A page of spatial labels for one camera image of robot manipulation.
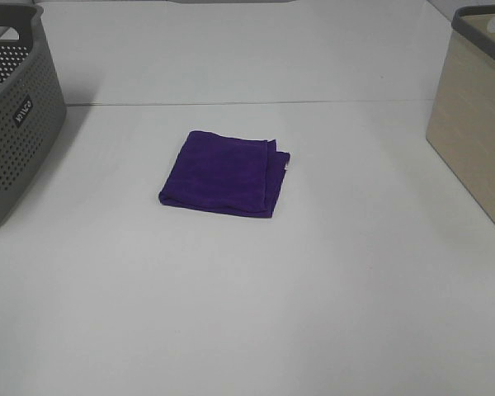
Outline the folded purple towel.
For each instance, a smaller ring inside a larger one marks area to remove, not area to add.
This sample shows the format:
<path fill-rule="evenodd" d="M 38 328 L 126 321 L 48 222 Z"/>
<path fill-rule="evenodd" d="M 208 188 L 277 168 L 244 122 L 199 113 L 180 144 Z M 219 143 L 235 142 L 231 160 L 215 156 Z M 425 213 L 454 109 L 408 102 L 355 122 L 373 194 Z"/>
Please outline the folded purple towel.
<path fill-rule="evenodd" d="M 249 218 L 272 217 L 290 154 L 273 140 L 193 130 L 158 194 L 161 204 Z"/>

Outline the beige bin with grey rim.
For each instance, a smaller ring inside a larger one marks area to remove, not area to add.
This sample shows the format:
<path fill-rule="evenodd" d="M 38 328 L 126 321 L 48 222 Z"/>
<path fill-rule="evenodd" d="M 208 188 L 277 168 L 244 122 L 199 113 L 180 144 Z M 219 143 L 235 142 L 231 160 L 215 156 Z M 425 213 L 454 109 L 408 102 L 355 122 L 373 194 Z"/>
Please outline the beige bin with grey rim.
<path fill-rule="evenodd" d="M 459 8 L 427 142 L 495 224 L 495 4 Z"/>

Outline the grey perforated plastic basket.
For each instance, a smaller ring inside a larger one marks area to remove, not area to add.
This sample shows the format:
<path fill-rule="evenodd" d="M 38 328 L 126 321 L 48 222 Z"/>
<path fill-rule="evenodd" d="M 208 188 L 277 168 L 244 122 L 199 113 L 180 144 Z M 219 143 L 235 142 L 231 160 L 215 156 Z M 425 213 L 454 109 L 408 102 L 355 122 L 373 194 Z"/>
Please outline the grey perforated plastic basket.
<path fill-rule="evenodd" d="M 36 5 L 0 3 L 0 225 L 24 195 L 59 136 L 67 113 Z"/>

